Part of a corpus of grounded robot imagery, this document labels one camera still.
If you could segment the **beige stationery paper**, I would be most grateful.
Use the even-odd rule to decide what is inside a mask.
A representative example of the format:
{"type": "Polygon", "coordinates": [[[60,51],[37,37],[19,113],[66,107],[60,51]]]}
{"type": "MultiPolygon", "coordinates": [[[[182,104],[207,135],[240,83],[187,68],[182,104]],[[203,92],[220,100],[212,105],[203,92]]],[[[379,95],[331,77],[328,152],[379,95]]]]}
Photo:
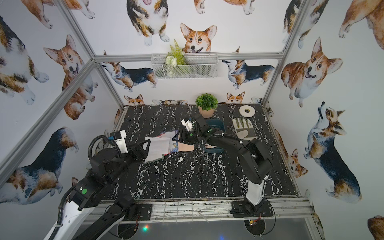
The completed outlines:
{"type": "Polygon", "coordinates": [[[179,152],[191,152],[194,150],[194,145],[178,143],[178,149],[179,149],[179,152]]]}

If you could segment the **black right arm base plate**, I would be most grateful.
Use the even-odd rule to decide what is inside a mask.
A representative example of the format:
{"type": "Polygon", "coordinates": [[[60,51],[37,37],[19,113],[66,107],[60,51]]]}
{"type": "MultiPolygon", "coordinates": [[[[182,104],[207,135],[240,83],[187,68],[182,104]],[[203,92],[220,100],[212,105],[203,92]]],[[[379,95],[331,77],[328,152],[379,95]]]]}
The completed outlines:
{"type": "Polygon", "coordinates": [[[232,202],[230,214],[232,214],[234,218],[263,218],[273,217],[275,215],[270,201],[266,199],[262,200],[256,206],[246,201],[232,202]]]}

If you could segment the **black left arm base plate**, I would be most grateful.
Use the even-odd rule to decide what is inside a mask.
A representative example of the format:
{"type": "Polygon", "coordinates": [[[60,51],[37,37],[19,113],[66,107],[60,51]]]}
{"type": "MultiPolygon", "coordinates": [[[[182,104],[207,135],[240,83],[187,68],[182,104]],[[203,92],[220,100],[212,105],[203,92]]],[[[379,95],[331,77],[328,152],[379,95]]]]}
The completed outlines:
{"type": "Polygon", "coordinates": [[[149,221],[152,210],[152,204],[134,204],[128,208],[124,221],[149,221]]]}

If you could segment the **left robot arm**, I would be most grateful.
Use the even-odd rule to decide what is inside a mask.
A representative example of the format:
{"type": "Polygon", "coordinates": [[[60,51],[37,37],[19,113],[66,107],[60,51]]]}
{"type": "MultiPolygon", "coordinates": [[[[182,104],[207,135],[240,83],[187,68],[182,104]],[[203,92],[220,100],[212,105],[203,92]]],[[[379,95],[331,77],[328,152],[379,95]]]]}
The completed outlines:
{"type": "Polygon", "coordinates": [[[99,135],[88,147],[91,169],[72,186],[59,204],[58,220],[46,235],[47,240],[99,240],[124,218],[136,224],[142,216],[137,202],[130,195],[118,197],[90,227],[76,236],[84,220],[100,204],[104,192],[126,174],[133,163],[145,160],[151,140],[127,145],[125,131],[113,132],[109,137],[99,135]]]}

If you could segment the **blue bordered stationery paper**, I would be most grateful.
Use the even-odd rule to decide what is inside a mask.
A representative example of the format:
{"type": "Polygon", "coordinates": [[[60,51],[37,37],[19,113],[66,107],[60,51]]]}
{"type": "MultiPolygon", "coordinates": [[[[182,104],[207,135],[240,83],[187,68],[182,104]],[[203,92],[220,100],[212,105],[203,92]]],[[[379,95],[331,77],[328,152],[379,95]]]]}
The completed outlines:
{"type": "Polygon", "coordinates": [[[164,132],[160,134],[160,138],[169,138],[169,154],[171,153],[177,153],[179,151],[179,142],[174,141],[173,138],[177,135],[179,131],[170,131],[170,132],[164,132]]]}

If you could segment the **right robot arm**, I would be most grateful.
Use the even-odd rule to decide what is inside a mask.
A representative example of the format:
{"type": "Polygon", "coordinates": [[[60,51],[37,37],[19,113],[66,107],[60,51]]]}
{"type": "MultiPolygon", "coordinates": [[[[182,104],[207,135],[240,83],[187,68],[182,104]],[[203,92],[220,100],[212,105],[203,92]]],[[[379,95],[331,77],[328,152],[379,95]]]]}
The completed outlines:
{"type": "Polygon", "coordinates": [[[173,140],[186,144],[208,144],[224,149],[227,154],[239,161],[244,175],[248,179],[248,190],[245,196],[245,212],[255,212],[264,200],[264,191],[273,161],[264,144],[257,139],[245,140],[225,133],[219,128],[211,127],[200,115],[182,120],[183,129],[173,140]]]}

